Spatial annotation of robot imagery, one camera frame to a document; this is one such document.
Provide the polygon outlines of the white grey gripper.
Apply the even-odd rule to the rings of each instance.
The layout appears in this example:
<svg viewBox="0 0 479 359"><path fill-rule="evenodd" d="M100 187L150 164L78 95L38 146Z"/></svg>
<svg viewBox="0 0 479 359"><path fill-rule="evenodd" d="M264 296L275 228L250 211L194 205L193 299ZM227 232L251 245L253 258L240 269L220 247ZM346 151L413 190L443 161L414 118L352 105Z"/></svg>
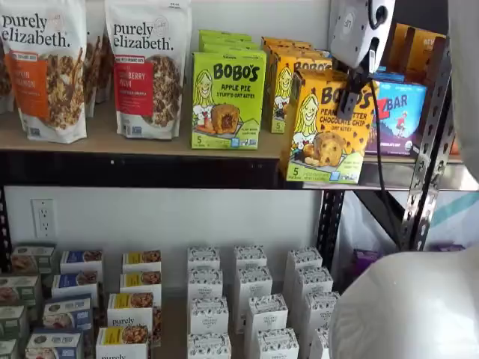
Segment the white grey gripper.
<svg viewBox="0 0 479 359"><path fill-rule="evenodd" d="M395 1L339 1L330 45L332 57L352 68L341 92L337 115L352 115L363 88L374 94L367 70L377 70L388 40Z"/></svg>

